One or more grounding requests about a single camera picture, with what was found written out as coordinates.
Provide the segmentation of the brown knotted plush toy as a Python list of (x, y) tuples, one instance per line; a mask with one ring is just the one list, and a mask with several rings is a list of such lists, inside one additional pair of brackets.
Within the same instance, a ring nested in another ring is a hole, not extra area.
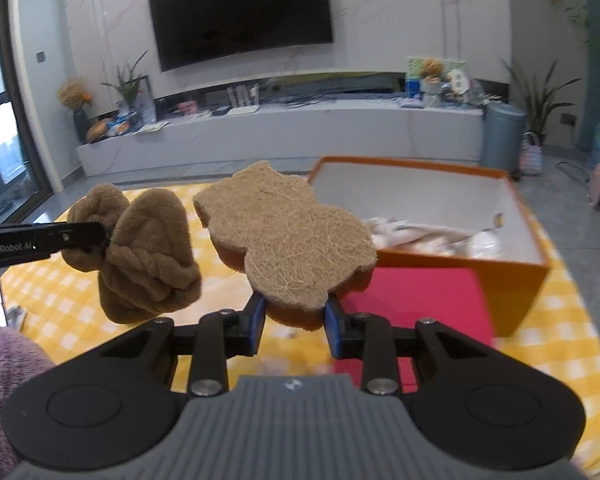
[(111, 322), (145, 322), (200, 298), (186, 210), (172, 191), (150, 188), (128, 200), (120, 188), (99, 184), (69, 209), (67, 222), (104, 227), (102, 244), (61, 255), (73, 269), (98, 273), (100, 305)]

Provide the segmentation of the brown bear-shaped sponge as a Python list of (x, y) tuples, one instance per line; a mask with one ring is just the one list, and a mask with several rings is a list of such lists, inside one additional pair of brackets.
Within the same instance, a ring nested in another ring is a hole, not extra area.
[(308, 180), (262, 160), (193, 198), (216, 253), (245, 274), (275, 322), (318, 330), (330, 296), (370, 284), (376, 248), (364, 223), (319, 203)]

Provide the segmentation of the white plastic bundle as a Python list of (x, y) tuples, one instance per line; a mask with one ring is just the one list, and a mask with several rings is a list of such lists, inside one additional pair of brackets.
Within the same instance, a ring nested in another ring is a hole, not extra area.
[(458, 256), (468, 237), (477, 233), (381, 217), (365, 220), (364, 226), (377, 250), (427, 256)]

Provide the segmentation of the white tissue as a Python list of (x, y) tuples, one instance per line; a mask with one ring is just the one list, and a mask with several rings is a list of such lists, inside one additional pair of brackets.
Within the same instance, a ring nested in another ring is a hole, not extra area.
[(471, 259), (501, 260), (504, 250), (494, 230), (483, 230), (468, 237), (465, 242), (465, 254)]

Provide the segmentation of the red box with pink balls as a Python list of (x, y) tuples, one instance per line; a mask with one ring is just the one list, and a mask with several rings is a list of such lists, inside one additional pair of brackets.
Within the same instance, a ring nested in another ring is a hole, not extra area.
[(383, 316), (413, 328), (421, 318), (438, 322), (491, 347), (493, 327), (477, 275), (469, 269), (377, 268), (368, 287), (341, 300), (347, 314)]

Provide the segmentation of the purple fluffy rug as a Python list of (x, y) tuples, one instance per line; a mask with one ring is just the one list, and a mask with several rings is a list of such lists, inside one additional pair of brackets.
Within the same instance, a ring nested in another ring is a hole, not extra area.
[(0, 479), (8, 476), (19, 463), (2, 427), (3, 406), (20, 385), (53, 366), (35, 342), (12, 328), (0, 327)]

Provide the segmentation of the orange cardboard box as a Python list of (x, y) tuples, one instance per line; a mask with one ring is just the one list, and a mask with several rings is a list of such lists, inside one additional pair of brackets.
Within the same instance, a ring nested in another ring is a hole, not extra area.
[(550, 273), (550, 257), (507, 172), (480, 167), (355, 156), (326, 156), (308, 177), (316, 200), (362, 220), (434, 228), (454, 242), (492, 233), (495, 260), (381, 248), (380, 266), (466, 268), (477, 275), (496, 336), (513, 335)]

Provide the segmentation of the dried yellow flower vase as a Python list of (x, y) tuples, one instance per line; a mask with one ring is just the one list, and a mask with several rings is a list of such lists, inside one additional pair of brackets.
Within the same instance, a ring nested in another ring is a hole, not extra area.
[(93, 125), (93, 121), (85, 109), (92, 105), (92, 96), (86, 81), (81, 77), (67, 79), (57, 90), (56, 99), (71, 113), (76, 135), (79, 141), (85, 144), (88, 130)]

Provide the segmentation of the yellow checkered tablecloth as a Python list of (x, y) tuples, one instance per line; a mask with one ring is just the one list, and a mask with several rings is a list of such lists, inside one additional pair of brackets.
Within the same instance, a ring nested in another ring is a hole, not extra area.
[[(241, 308), (251, 295), (246, 278), (220, 261), (193, 208), (199, 184), (175, 185), (184, 204), (194, 257), (202, 271), (202, 295), (172, 318), (181, 325), (223, 308)], [(581, 399), (586, 414), (584, 434), (574, 461), (592, 479), (600, 479), (600, 335), (586, 310), (564, 260), (534, 214), (528, 219), (550, 258), (539, 296), (513, 335), (498, 338), (496, 348), (568, 385)], [(23, 333), (55, 362), (68, 361), (124, 332), (110, 322), (99, 304), (97, 276), (81, 273), (61, 256), (12, 266), (1, 277), (9, 307), (26, 311)], [(267, 322), (262, 344), (252, 359), (230, 361), (230, 380), (242, 375), (275, 372), (314, 375), (329, 367), (326, 339), (319, 332), (286, 330)]]

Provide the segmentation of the white tv console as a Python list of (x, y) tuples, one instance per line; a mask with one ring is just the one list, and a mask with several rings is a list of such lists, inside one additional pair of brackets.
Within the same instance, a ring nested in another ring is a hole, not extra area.
[(478, 108), (413, 108), (397, 99), (265, 104), (248, 114), (172, 119), (154, 132), (115, 136), (76, 150), (89, 177), (234, 160), (327, 155), (478, 162)]

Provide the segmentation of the small green potted plant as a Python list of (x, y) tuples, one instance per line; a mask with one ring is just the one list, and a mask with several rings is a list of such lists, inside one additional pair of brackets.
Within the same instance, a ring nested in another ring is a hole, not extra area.
[(143, 52), (133, 64), (125, 63), (123, 66), (117, 66), (116, 81), (113, 84), (107, 81), (100, 83), (103, 87), (116, 90), (130, 110), (135, 107), (138, 92), (140, 92), (140, 81), (145, 77), (143, 73), (137, 73), (136, 69), (147, 53), (148, 51)]

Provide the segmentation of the white wifi router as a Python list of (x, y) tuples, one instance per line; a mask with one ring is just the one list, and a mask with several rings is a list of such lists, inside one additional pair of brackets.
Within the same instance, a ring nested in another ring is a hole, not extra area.
[(247, 87), (238, 84), (226, 89), (230, 99), (230, 112), (234, 114), (254, 113), (260, 108), (260, 89), (257, 84)]

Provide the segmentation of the grey round trash bin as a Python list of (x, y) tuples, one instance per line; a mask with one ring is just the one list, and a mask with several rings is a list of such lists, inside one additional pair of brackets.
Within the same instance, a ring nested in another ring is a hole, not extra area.
[(491, 102), (482, 119), (480, 165), (513, 174), (518, 170), (527, 113), (516, 105)]

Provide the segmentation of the teddy bear figure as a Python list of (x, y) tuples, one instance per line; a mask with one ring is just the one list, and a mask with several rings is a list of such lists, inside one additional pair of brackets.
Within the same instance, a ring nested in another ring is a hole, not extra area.
[(425, 58), (420, 69), (420, 93), (424, 107), (439, 107), (445, 82), (444, 64), (435, 58)]

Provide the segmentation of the black wall television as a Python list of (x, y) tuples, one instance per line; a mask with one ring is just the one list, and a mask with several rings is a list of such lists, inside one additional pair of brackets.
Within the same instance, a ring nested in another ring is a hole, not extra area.
[(268, 49), (331, 44), (329, 0), (148, 0), (164, 72)]

